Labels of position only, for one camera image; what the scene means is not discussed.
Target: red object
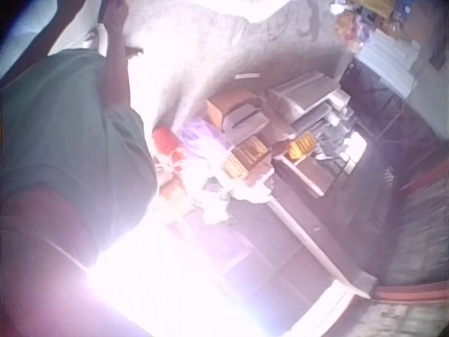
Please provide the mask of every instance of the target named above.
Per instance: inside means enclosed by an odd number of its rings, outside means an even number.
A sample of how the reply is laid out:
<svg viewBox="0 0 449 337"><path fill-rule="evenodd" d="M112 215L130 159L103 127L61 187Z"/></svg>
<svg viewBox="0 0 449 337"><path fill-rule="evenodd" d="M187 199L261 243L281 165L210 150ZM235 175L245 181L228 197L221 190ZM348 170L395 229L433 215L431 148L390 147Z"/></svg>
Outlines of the red object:
<svg viewBox="0 0 449 337"><path fill-rule="evenodd" d="M153 130L154 146L161 164L168 165L174 172L181 172L186 159L185 149L175 134L166 126Z"/></svg>
<svg viewBox="0 0 449 337"><path fill-rule="evenodd" d="M423 176L412 180L407 185L401 188L401 192L404 195L415 193L418 190L421 190L424 187L428 187L442 177L446 176L449 172L449 159L441 162L437 167L433 168L430 171L427 171Z"/></svg>

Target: sleeve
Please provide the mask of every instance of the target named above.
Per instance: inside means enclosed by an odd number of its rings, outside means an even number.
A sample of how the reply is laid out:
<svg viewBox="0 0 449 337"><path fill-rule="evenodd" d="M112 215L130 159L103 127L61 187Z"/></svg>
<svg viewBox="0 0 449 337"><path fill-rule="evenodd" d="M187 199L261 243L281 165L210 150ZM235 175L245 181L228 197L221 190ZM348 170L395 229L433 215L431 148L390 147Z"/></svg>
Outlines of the sleeve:
<svg viewBox="0 0 449 337"><path fill-rule="evenodd" d="M114 241L136 226L158 191L156 173L140 116L125 105L103 114L108 146Z"/></svg>

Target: bright light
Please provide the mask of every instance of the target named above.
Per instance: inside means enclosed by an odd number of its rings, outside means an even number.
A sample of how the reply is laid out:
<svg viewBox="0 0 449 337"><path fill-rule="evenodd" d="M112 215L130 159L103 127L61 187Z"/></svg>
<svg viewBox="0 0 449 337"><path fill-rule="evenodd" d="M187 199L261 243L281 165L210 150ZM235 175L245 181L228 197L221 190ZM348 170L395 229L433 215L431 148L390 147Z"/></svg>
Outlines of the bright light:
<svg viewBox="0 0 449 337"><path fill-rule="evenodd" d="M101 299L154 336L264 336L151 216L99 257L89 281Z"/></svg>
<svg viewBox="0 0 449 337"><path fill-rule="evenodd" d="M344 6L342 4L331 4L330 5L330 12L333 15L339 15L344 12Z"/></svg>
<svg viewBox="0 0 449 337"><path fill-rule="evenodd" d="M344 140L344 144L347 145L348 148L340 154L341 158L347 161L349 157L354 163L358 163L365 152L367 145L366 140L364 140L358 132L353 132L350 138Z"/></svg>

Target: wall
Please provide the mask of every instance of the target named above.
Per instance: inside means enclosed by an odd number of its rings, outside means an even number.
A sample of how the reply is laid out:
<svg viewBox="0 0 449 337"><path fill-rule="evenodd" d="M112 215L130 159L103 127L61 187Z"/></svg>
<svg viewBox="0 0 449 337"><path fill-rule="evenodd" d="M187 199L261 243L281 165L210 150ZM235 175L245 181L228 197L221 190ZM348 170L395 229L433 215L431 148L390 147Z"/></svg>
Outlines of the wall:
<svg viewBox="0 0 449 337"><path fill-rule="evenodd" d="M448 323L447 303L354 302L325 337L437 337Z"/></svg>
<svg viewBox="0 0 449 337"><path fill-rule="evenodd" d="M449 272L449 179L406 197L398 241L382 285L439 282Z"/></svg>

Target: green shirt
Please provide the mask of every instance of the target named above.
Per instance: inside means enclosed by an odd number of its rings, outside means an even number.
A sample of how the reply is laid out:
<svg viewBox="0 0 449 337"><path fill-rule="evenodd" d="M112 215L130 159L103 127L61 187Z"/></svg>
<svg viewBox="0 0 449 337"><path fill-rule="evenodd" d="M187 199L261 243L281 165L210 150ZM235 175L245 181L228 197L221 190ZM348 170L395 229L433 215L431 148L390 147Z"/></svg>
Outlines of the green shirt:
<svg viewBox="0 0 449 337"><path fill-rule="evenodd" d="M1 92L2 200L35 185L54 189L99 250L139 223L157 191L140 116L102 108L104 65L95 51L65 50Z"/></svg>

